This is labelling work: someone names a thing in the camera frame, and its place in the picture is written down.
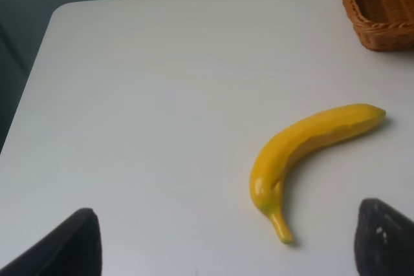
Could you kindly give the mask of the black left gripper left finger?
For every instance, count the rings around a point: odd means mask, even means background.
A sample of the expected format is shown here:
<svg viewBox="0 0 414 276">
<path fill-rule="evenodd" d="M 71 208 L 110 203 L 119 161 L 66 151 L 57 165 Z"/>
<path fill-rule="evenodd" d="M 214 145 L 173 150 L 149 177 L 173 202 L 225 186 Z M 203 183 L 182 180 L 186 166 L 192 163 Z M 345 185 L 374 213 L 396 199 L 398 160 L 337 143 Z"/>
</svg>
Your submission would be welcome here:
<svg viewBox="0 0 414 276">
<path fill-rule="evenodd" d="M 26 252 L 1 268 L 1 275 L 102 274 L 102 240 L 97 214 L 81 208 Z"/>
</svg>

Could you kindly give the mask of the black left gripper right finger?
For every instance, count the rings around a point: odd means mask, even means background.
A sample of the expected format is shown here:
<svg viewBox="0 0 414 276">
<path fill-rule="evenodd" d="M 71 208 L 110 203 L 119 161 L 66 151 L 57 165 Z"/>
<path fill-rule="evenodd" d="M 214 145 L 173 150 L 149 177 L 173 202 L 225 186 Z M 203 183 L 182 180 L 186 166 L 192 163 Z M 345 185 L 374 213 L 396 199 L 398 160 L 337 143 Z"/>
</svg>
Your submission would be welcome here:
<svg viewBox="0 0 414 276">
<path fill-rule="evenodd" d="M 359 275 L 413 275 L 413 221 L 377 198 L 362 200 L 354 258 Z"/>
</svg>

